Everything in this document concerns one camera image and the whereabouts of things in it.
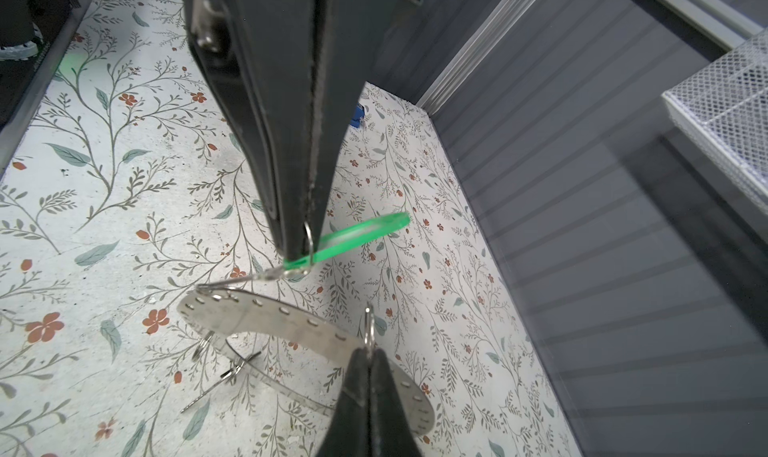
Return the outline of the silver split keyring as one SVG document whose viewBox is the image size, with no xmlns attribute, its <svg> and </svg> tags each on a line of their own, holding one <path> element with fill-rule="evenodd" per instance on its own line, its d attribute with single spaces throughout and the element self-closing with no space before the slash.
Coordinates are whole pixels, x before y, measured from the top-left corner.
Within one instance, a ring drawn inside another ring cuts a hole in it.
<svg viewBox="0 0 768 457">
<path fill-rule="evenodd" d="M 373 356 L 375 350 L 375 313 L 373 305 L 368 302 L 364 310 L 364 332 L 363 341 L 368 357 Z"/>
</svg>

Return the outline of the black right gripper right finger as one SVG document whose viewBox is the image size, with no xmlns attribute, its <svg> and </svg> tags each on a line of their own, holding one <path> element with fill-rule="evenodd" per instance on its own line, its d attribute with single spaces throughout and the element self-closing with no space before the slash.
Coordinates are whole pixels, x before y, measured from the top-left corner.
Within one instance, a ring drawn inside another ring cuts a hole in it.
<svg viewBox="0 0 768 457">
<path fill-rule="evenodd" d="M 369 365 L 369 448 L 374 457 L 422 456 L 381 349 L 373 351 Z"/>
</svg>

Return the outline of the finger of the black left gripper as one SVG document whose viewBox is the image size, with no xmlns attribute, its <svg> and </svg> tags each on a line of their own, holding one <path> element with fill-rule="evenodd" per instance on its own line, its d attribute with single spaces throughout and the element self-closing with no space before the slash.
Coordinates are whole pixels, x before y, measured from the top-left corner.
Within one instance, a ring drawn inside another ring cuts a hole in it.
<svg viewBox="0 0 768 457">
<path fill-rule="evenodd" d="M 319 246 L 342 141 L 398 0 L 316 0 L 308 174 L 309 249 Z"/>
<path fill-rule="evenodd" d="M 253 173 L 274 244 L 308 255 L 316 30 L 324 0 L 184 0 L 190 50 Z"/>
</svg>

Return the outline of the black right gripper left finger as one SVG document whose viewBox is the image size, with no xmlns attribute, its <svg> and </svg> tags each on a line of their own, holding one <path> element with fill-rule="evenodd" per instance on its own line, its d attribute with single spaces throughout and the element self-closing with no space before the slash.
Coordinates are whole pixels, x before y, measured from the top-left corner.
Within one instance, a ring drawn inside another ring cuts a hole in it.
<svg viewBox="0 0 768 457">
<path fill-rule="evenodd" d="M 365 457 L 370 454 L 370 360 L 364 348 L 350 358 L 319 457 Z"/>
</svg>

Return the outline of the green key tag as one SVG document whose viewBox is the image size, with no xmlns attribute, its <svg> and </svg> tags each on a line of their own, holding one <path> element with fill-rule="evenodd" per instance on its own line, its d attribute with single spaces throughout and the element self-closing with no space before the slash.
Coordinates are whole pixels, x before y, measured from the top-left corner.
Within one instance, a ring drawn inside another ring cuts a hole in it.
<svg viewBox="0 0 768 457">
<path fill-rule="evenodd" d="M 358 223 L 352 227 L 322 236 L 312 256 L 285 262 L 283 268 L 286 271 L 304 270 L 312 264 L 332 259 L 379 238 L 396 233 L 407 227 L 409 223 L 410 216 L 406 212 L 382 215 Z"/>
</svg>

